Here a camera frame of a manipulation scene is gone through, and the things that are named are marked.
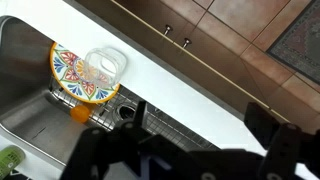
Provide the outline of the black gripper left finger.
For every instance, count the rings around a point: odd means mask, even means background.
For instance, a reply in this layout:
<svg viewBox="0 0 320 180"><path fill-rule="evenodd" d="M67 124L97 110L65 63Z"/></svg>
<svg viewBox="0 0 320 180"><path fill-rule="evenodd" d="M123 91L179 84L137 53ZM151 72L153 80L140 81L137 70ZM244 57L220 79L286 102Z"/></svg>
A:
<svg viewBox="0 0 320 180"><path fill-rule="evenodd" d="M135 113L132 118L126 118L116 124L116 135L119 144L140 143L144 140L148 133L144 127L147 111L147 102L139 101Z"/></svg>

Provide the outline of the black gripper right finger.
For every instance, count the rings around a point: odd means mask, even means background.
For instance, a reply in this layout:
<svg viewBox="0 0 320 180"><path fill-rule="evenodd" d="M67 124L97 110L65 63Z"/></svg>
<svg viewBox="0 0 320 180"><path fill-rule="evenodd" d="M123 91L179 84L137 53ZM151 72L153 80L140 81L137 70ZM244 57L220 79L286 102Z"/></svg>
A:
<svg viewBox="0 0 320 180"><path fill-rule="evenodd" d="M265 150L300 149L301 129L292 123L279 122L257 103L247 104L244 124Z"/></svg>

